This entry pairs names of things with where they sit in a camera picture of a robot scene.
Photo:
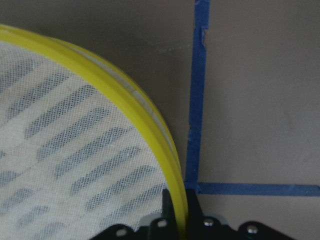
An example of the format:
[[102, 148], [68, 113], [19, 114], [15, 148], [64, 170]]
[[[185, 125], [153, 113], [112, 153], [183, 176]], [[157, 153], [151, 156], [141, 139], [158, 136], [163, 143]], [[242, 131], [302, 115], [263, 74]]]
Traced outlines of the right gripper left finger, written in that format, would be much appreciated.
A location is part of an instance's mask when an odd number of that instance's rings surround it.
[[161, 217], [165, 219], [169, 225], [175, 224], [175, 210], [173, 207], [173, 202], [171, 194], [168, 189], [162, 191], [162, 213]]

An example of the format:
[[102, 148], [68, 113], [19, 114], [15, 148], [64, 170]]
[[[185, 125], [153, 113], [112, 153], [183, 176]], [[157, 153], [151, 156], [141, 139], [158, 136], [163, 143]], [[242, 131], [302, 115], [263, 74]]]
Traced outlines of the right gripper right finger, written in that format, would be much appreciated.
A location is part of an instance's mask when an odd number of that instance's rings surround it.
[[188, 225], [199, 225], [204, 217], [197, 194], [194, 189], [186, 189], [187, 206], [188, 206]]

